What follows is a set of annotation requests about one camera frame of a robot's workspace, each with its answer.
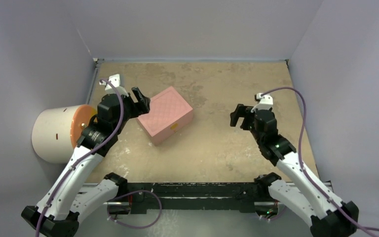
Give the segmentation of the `pink jewelry box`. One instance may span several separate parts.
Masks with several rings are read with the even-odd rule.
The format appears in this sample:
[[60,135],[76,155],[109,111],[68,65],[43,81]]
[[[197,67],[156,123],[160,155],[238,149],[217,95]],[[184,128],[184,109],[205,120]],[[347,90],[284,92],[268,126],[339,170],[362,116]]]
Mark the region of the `pink jewelry box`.
[[139,116],[137,123],[157,146],[189,124],[192,119],[192,106],[170,86],[151,98],[150,112]]

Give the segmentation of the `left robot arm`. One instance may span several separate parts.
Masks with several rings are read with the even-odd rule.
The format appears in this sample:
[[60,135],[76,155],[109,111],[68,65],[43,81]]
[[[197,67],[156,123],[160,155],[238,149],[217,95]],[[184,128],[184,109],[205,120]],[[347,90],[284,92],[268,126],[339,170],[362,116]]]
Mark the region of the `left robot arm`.
[[121,202],[127,197],[127,179],[109,173],[85,195],[78,197],[93,169],[118,141],[129,119],[150,111],[150,99],[138,87],[130,93],[105,95],[77,141],[73,154],[53,187],[35,206],[26,206],[22,218],[35,229],[36,236],[72,237],[80,223],[104,202]]

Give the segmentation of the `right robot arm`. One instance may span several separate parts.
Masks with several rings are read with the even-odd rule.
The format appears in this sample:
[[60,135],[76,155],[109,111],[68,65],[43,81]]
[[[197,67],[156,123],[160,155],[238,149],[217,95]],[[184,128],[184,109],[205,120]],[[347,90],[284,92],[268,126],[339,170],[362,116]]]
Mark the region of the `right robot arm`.
[[314,237],[349,237],[356,233],[356,204],[344,202],[299,159],[293,144],[278,133],[271,109],[238,104],[230,113],[230,125],[235,127],[239,118],[243,118],[241,129],[251,132],[262,156],[294,183],[290,187],[277,174],[270,173],[258,180],[260,199],[273,198],[283,203],[309,226]]

